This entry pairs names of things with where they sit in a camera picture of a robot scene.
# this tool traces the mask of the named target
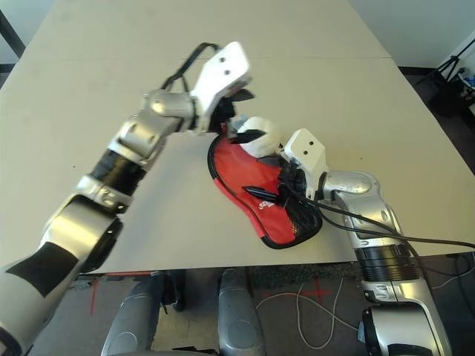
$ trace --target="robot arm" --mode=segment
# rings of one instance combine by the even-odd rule
[[[1,356],[25,354],[77,275],[102,265],[122,228],[117,215],[131,204],[167,136],[215,126],[218,102],[249,82],[248,70],[242,47],[232,42],[204,64],[191,93],[144,95],[139,113],[122,125],[96,167],[49,219],[38,249],[0,269]]]
[[[284,153],[304,171],[308,199],[336,204],[401,233],[393,209],[381,198],[378,181],[361,172],[328,172],[324,146],[308,130],[296,131]],[[344,224],[387,233],[354,217],[344,216]],[[364,296],[375,304],[362,318],[368,354],[452,355],[428,285],[410,262],[408,244],[394,237],[348,232],[363,271]]]

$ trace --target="red cloth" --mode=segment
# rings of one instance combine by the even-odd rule
[[[284,208],[255,198],[242,189],[243,186],[254,185],[278,194],[280,168],[259,162],[240,145],[229,143],[225,137],[214,147],[212,159],[223,183],[215,179],[218,188],[244,210],[260,238],[267,236],[278,245],[295,241],[292,223]]]

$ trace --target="white wire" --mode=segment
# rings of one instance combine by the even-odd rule
[[[261,304],[263,304],[263,303],[266,302],[267,300],[274,299],[274,298],[276,298],[276,297],[283,297],[284,295],[294,295],[294,296],[297,296],[297,293],[292,293],[292,292],[290,292],[290,291],[285,291],[285,292],[283,292],[283,293],[273,294],[273,295],[271,295],[271,296],[269,296],[269,297],[266,297],[266,298],[262,299],[262,300],[259,302],[259,304],[258,304],[255,308],[258,309],[258,308],[261,306]],[[330,314],[330,315],[333,316],[333,314],[332,314],[332,312],[331,312],[330,310],[328,310],[328,309],[325,308],[324,306],[318,304],[318,303],[315,302],[313,299],[310,299],[310,298],[305,297],[305,296],[303,296],[303,295],[301,295],[300,298],[301,298],[301,299],[304,299],[304,300],[307,300],[307,301],[309,301],[309,302],[315,304],[317,307],[319,307],[320,309],[322,309],[324,312],[326,312],[326,313],[328,313],[328,314]],[[342,324],[345,325],[345,326],[348,326],[350,329],[353,329],[353,330],[355,330],[356,332],[358,331],[358,329],[357,329],[355,326],[353,326],[353,325],[347,323],[346,321],[340,319],[340,318],[337,317],[336,315],[335,315],[335,320],[338,321],[339,323],[342,323]]]
[[[308,298],[308,297],[305,297],[303,295],[301,295],[301,292],[302,292],[302,289],[305,285],[307,281],[303,282],[298,290],[297,293],[292,293],[292,292],[284,292],[284,293],[277,293],[277,294],[274,294],[274,295],[271,295],[269,297],[266,297],[264,299],[262,299],[259,304],[256,305],[256,309],[259,309],[259,307],[265,303],[267,300],[271,300],[273,298],[276,298],[276,297],[282,297],[284,295],[295,295],[297,298],[297,303],[296,303],[296,307],[297,307],[297,325],[298,325],[298,333],[300,334],[300,337],[302,339],[302,341],[308,346],[310,347],[311,349],[323,349],[325,346],[328,345],[328,343],[330,343],[330,341],[332,340],[332,337],[333,337],[333,331],[335,329],[335,320],[337,320],[338,322],[342,323],[343,325],[347,326],[348,328],[354,330],[354,331],[358,331],[358,329],[356,327],[354,327],[353,325],[347,323],[346,321],[340,319],[339,317],[337,317],[335,315],[335,310],[336,310],[336,302],[338,300],[338,296],[340,294],[340,291],[341,291],[341,288],[343,286],[343,278],[341,278],[341,282],[340,282],[340,286],[338,287],[338,291],[336,292],[336,296],[335,296],[335,301],[333,302],[333,312],[331,312],[330,310],[328,310],[327,308],[325,308],[324,306],[322,306],[321,304],[318,304],[317,302],[315,302],[313,299],[311,298]],[[299,299],[304,299],[304,300],[307,300],[309,302],[311,302],[312,304],[316,305],[317,307],[319,307],[321,310],[323,310],[324,312],[326,312],[327,314],[329,314],[331,317],[332,317],[332,328],[331,328],[331,331],[330,331],[330,336],[328,338],[328,340],[321,346],[313,346],[313,345],[310,345],[307,341],[307,339],[304,337],[304,334],[302,333],[302,329],[301,329],[301,320],[300,320],[300,308],[299,308],[299,305],[298,305],[298,300]]]
[[[475,263],[475,252],[472,252],[472,257],[474,258],[474,263]],[[470,271],[466,271],[465,273],[459,275],[459,276],[455,276],[455,277],[452,277],[451,279],[449,280],[446,280],[443,284],[440,284],[438,286],[435,286],[435,287],[432,287],[432,289],[439,289],[439,288],[442,288],[442,287],[445,287],[447,284],[449,284],[450,282],[452,282],[453,280],[456,280],[457,278],[460,278],[460,277],[463,277],[463,276],[466,276],[467,274],[470,274],[472,271],[475,270],[475,266],[472,267],[470,269]]]
[[[310,347],[311,349],[314,350],[322,350],[324,349],[332,340],[333,338],[333,331],[335,330],[335,309],[336,309],[336,301],[338,300],[338,295],[340,294],[341,287],[343,286],[343,278],[341,278],[340,281],[340,286],[338,287],[338,291],[336,292],[335,296],[335,301],[333,302],[333,309],[332,309],[332,328],[330,329],[330,336],[328,337],[327,341],[325,341],[323,344],[320,346],[314,346],[311,345],[307,339],[304,337],[304,333],[302,332],[301,328],[301,320],[300,320],[300,309],[298,308],[298,298],[300,298],[300,293],[302,292],[302,288],[304,287],[305,282],[302,283],[300,286],[298,292],[297,292],[297,299],[296,299],[296,306],[297,306],[297,326],[298,326],[298,333],[300,334],[300,337],[302,338],[302,341],[305,342],[305,345]]]

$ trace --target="white table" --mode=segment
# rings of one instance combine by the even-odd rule
[[[34,250],[143,92],[197,43],[233,40],[256,95],[240,112],[274,120],[286,139],[306,127],[331,168],[374,174],[406,234],[475,241],[474,176],[345,1],[58,1],[0,91],[0,264]],[[266,247],[214,186],[211,140],[170,137],[98,272],[355,259],[346,234],[327,225],[296,247]],[[422,255],[466,251],[414,245]]]

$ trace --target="white logo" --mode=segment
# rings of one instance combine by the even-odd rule
[[[263,210],[265,207],[269,206],[274,206],[275,204],[273,202],[268,202],[266,200],[262,201],[259,203],[259,210]]]

